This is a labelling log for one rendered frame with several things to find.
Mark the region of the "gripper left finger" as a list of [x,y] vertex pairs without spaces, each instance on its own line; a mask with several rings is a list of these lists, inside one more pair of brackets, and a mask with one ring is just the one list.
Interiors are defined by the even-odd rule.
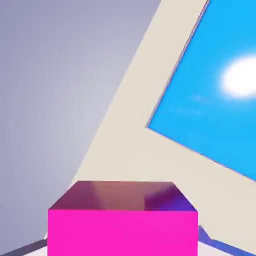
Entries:
[[41,239],[23,247],[1,254],[0,256],[24,256],[47,246],[47,239]]

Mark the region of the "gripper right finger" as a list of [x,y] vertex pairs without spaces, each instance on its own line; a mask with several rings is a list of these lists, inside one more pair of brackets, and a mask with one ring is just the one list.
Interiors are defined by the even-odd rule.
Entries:
[[198,256],[256,256],[224,242],[211,239],[202,226],[198,226]]

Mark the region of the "small magenta cube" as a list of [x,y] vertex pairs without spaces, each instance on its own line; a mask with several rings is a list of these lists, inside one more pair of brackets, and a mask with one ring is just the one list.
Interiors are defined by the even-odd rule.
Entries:
[[77,181],[48,209],[47,256],[198,256],[198,212],[173,182]]

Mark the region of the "large blue box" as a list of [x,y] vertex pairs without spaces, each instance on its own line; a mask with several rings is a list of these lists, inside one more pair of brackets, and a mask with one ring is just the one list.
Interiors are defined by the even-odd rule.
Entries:
[[256,0],[209,0],[148,127],[256,181]]

